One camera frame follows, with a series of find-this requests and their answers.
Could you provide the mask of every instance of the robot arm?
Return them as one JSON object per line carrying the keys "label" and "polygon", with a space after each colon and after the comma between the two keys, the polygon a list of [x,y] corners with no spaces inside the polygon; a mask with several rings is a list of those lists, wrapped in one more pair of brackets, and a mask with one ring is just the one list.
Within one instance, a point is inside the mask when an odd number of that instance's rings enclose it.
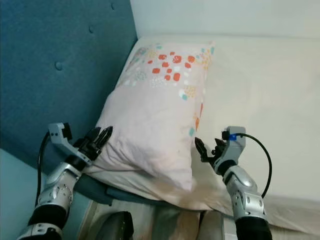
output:
{"label": "robot arm", "polygon": [[92,129],[79,139],[74,146],[69,144],[71,137],[69,125],[54,123],[49,125],[49,134],[53,144],[70,154],[47,178],[44,190],[38,198],[28,226],[17,240],[61,240],[73,190],[86,166],[90,166],[101,148],[112,134],[112,126],[101,131],[100,127]]}
{"label": "robot arm", "polygon": [[267,222],[264,202],[258,192],[257,184],[248,173],[238,166],[238,159],[246,146],[244,127],[229,126],[222,133],[222,139],[215,139],[217,146],[212,151],[214,157],[208,157],[207,149],[199,138],[195,146],[201,161],[211,164],[215,173],[222,175],[222,180],[231,197],[233,216],[238,240],[272,240]]}

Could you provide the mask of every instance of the pillow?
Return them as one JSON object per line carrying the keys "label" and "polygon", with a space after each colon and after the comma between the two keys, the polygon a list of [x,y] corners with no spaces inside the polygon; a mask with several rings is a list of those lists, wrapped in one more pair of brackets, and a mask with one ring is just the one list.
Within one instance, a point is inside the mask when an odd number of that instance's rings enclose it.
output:
{"label": "pillow", "polygon": [[191,147],[203,109],[212,44],[139,48],[108,96],[97,126],[113,133],[94,165],[139,171],[191,190]]}

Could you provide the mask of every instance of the mattress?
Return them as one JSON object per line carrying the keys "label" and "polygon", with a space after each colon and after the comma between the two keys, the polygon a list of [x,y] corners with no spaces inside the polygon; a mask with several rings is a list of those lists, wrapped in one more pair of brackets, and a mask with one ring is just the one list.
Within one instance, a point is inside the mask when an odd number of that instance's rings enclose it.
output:
{"label": "mattress", "polygon": [[[273,163],[265,197],[268,221],[276,226],[320,236],[320,41],[316,39],[235,36],[151,36],[155,42],[216,42],[208,73],[204,110],[197,136],[214,147],[227,126],[244,126],[268,149]],[[164,200],[191,210],[215,209],[232,215],[221,176],[200,161],[192,149],[193,190],[185,192],[142,171],[87,169],[93,178],[139,196]],[[239,164],[260,192],[268,177],[268,161],[250,140]]]}

